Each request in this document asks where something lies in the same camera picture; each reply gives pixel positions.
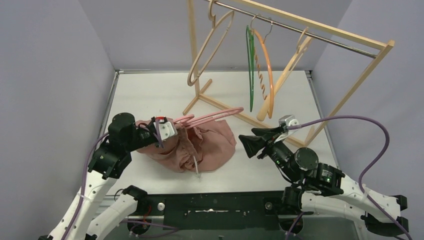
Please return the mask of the pink plastic hanger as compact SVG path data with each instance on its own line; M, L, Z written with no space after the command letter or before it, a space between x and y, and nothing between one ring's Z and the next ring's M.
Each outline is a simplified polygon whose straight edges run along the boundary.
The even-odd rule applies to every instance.
M229 109L224 109L220 111L216 111L213 113L209 113L203 116L195 117L193 114L186 115L173 120L174 124L180 124L187 129L197 127L199 125L212 122L215 120L219 120L225 117L237 115L244 111L243 107L232 107Z

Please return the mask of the pink shorts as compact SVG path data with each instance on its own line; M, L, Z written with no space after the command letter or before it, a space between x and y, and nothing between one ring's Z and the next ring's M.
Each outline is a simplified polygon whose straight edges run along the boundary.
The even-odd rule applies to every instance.
M199 172L211 172L227 163L236 151L237 141L226 120L214 120L187 129L176 125L177 135L164 141L164 147L150 145L136 151L165 168L182 173L195 172L193 156Z

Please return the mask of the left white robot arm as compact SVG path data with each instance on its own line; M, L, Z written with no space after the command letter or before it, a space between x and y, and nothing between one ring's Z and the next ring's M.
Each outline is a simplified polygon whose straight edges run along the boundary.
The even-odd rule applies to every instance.
M165 117L137 123L131 113L115 115L107 133L89 152L83 165L81 187L57 226L41 240L84 240L105 195L132 161L131 153L148 146L162 146L169 136Z

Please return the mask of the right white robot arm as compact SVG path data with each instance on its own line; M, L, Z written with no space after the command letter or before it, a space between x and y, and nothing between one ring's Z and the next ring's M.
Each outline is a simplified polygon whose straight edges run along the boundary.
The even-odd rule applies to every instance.
M346 218L376 235L398 238L409 232L403 195L384 195L366 188L340 169L319 161L311 148L290 150L283 128L253 128L253 135L238 136L249 158L270 158L290 183L280 206L289 214L324 213Z

